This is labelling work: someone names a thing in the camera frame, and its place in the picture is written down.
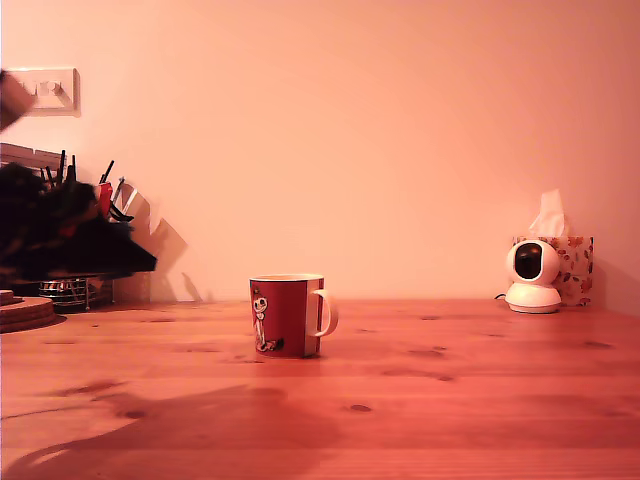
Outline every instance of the wooden board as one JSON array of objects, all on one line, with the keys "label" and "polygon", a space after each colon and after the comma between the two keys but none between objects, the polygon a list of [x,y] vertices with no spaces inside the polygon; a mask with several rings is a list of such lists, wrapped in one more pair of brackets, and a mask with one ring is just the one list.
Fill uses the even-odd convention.
[{"label": "wooden board", "polygon": [[2,478],[637,479],[640,319],[342,301],[322,355],[257,355],[248,303],[2,337]]},{"label": "wooden board", "polygon": [[53,302],[48,298],[11,295],[7,304],[0,306],[0,333],[16,332],[50,325],[56,319]]}]

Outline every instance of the white security camera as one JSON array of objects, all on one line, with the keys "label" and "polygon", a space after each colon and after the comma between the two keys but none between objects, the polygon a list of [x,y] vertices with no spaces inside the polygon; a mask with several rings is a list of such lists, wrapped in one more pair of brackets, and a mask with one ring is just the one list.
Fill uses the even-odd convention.
[{"label": "white security camera", "polygon": [[507,272],[513,285],[505,300],[511,310],[522,313],[551,313],[560,307],[560,294],[551,286],[560,271],[555,249],[540,240],[525,240],[507,255]]}]

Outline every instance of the red mug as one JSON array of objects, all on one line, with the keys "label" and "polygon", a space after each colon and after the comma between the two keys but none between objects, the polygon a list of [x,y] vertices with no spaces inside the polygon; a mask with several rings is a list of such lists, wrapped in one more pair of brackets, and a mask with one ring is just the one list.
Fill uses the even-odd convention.
[{"label": "red mug", "polygon": [[[338,326],[322,275],[264,275],[249,280],[256,351],[270,357],[309,357],[320,337]],[[323,308],[328,324],[322,328]]]}]

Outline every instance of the switch plate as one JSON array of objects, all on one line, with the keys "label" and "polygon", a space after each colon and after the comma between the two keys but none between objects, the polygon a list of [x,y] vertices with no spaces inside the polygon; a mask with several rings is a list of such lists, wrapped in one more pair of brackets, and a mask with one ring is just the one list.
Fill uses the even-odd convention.
[{"label": "switch plate", "polygon": [[73,113],[77,107],[78,81],[75,68],[7,68],[36,97],[33,113]]}]

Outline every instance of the floral tissue box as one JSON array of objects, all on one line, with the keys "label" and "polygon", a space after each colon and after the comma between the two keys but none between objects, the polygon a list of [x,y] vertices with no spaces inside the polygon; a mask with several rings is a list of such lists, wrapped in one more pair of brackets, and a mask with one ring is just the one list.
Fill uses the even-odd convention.
[{"label": "floral tissue box", "polygon": [[542,240],[560,257],[560,273],[553,286],[560,293],[563,306],[585,306],[591,303],[593,286],[593,237],[514,237],[513,244],[525,240]]}]

